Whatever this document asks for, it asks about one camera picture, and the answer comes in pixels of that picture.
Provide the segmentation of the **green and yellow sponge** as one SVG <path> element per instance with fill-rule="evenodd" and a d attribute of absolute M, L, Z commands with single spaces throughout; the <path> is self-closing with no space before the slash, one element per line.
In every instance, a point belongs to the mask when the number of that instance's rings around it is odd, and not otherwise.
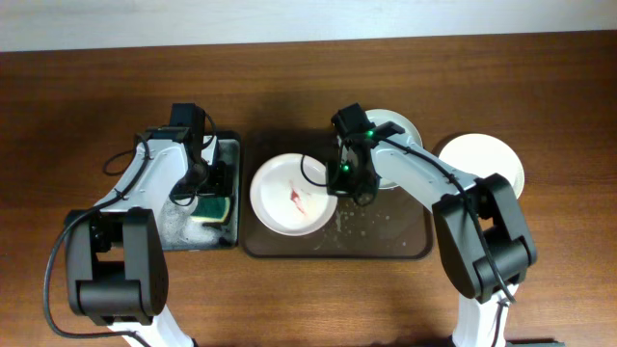
<path fill-rule="evenodd" d="M 207 225 L 224 225 L 228 223 L 230 214 L 230 197 L 199 197 L 189 220 Z"/>

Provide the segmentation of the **white plate with red stain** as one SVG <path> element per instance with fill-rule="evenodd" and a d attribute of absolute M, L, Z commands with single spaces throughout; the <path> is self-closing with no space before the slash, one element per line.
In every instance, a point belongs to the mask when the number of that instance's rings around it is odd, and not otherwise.
<path fill-rule="evenodd" d="M 257 218 L 284 236 L 304 236 L 334 216 L 337 197 L 323 186 L 325 166 L 299 153 L 277 155 L 261 165 L 251 182 L 250 202 Z"/>

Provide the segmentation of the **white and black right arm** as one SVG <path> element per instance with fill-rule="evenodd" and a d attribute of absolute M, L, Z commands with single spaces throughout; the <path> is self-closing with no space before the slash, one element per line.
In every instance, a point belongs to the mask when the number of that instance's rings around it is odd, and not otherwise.
<path fill-rule="evenodd" d="M 505 323 L 527 269 L 537 260 L 510 183 L 455 169 L 392 130 L 340 131 L 328 164 L 329 194 L 371 203 L 393 181 L 430 209 L 443 269 L 459 293 L 452 346 L 505 346 Z"/>

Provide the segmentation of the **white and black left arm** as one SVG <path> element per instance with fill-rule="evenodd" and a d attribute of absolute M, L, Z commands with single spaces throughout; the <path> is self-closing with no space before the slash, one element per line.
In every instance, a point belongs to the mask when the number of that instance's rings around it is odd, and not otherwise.
<path fill-rule="evenodd" d="M 167 306 L 165 253 L 236 245 L 240 141 L 166 126 L 132 154 L 112 191 L 67 215 L 68 305 L 132 346 L 193 346 Z"/>

